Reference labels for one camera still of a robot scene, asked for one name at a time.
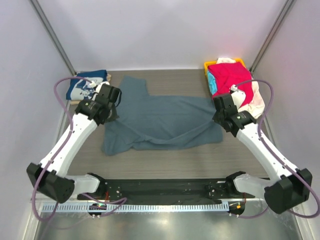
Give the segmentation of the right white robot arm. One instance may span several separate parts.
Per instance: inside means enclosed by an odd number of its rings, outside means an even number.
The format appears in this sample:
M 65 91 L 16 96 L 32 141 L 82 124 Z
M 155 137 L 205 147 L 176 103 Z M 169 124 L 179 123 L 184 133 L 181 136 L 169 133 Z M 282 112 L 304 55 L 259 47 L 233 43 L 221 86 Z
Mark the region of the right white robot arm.
M 260 162 L 268 179 L 253 177 L 243 171 L 226 177 L 225 192 L 231 198 L 242 193 L 265 200 L 276 214 L 281 214 L 309 199 L 307 188 L 313 176 L 308 169 L 299 169 L 258 130 L 256 119 L 248 111 L 238 111 L 244 92 L 218 95 L 213 98 L 216 112 L 213 121 L 243 143 Z

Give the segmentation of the grey-blue t shirt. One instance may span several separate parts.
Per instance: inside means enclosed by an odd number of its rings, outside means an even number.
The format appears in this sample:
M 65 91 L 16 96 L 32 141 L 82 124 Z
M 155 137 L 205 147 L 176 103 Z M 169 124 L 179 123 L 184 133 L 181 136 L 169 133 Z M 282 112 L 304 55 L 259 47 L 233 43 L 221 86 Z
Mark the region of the grey-blue t shirt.
M 125 76 L 119 88 L 119 118 L 104 125 L 102 151 L 114 156 L 134 150 L 181 150 L 223 141 L 212 118 L 211 99 L 198 96 L 150 95 L 145 79 Z

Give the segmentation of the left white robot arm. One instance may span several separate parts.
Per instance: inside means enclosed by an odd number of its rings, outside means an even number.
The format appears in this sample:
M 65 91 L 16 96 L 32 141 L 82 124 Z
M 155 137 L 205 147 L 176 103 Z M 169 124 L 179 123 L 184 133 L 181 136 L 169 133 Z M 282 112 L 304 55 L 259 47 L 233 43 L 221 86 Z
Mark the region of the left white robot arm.
M 93 99 L 83 99 L 77 105 L 71 123 L 53 149 L 39 164 L 30 163 L 26 169 L 36 191 L 62 204 L 72 195 L 88 194 L 101 200 L 106 194 L 103 177 L 87 173 L 67 175 L 69 167 L 86 139 L 99 125 L 116 120 L 116 107 L 121 102 L 119 88 L 101 83 Z

